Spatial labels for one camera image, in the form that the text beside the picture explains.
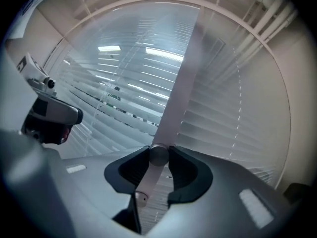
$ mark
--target ribbed black rubber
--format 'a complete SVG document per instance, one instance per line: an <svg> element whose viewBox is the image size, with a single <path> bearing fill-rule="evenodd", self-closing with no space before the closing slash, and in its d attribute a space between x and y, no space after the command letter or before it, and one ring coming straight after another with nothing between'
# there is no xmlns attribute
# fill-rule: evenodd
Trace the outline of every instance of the ribbed black rubber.
<svg viewBox="0 0 317 238"><path fill-rule="evenodd" d="M205 163L182 152L178 147L170 146L168 167L173 175L174 183L174 191L168 195L168 206L194 202L211 186L210 168Z"/></svg>
<svg viewBox="0 0 317 238"><path fill-rule="evenodd" d="M127 209L118 213L113 220L126 228L141 233L141 225L135 199L135 189L149 168L149 147L131 153L109 164L105 169L105 179L118 193L131 195Z"/></svg>

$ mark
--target white wall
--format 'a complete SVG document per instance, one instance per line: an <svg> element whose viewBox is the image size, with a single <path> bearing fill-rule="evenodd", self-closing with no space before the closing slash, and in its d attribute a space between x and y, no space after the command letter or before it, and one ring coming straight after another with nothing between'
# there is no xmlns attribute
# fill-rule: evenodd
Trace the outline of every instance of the white wall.
<svg viewBox="0 0 317 238"><path fill-rule="evenodd" d="M7 40L5 46L14 64L18 64L28 52L43 66L61 39L56 29L35 9L23 38Z"/></svg>
<svg viewBox="0 0 317 238"><path fill-rule="evenodd" d="M285 81L291 137L279 190L292 182L312 184L317 170L317 57L307 27L296 19L269 46L278 58Z"/></svg>

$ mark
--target glass pane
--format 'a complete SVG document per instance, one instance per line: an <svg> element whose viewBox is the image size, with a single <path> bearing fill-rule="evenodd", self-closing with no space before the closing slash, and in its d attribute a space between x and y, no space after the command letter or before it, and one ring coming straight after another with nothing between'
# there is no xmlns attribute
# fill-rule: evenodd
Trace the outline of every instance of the glass pane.
<svg viewBox="0 0 317 238"><path fill-rule="evenodd" d="M84 119L65 144L79 156L150 145L198 13L171 2L135 3L67 35L51 76L57 96L80 107Z"/></svg>
<svg viewBox="0 0 317 238"><path fill-rule="evenodd" d="M279 68L235 22L207 9L203 21L203 59L176 144L234 161L274 186L290 135Z"/></svg>

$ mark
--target wall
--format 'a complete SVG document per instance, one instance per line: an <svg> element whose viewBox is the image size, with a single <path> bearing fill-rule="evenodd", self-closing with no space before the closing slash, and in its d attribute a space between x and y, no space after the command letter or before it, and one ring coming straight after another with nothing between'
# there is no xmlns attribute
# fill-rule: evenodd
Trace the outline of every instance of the wall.
<svg viewBox="0 0 317 238"><path fill-rule="evenodd" d="M317 170L317 58L314 40L300 19L269 46L277 56L291 113L291 137L279 190L292 182L312 184Z"/></svg>
<svg viewBox="0 0 317 238"><path fill-rule="evenodd" d="M61 39L62 36L35 9L27 24L23 38L7 40L5 46L14 64L18 64L28 52L43 66Z"/></svg>

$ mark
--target vertical beam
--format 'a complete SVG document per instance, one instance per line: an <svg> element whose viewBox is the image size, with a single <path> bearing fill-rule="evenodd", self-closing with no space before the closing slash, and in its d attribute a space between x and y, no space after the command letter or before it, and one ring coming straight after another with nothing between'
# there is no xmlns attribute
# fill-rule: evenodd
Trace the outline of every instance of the vertical beam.
<svg viewBox="0 0 317 238"><path fill-rule="evenodd" d="M163 116L154 136L153 144L174 145L187 109L195 77L202 55L203 10L200 10L190 37L183 63L179 69L173 89L167 101Z"/></svg>

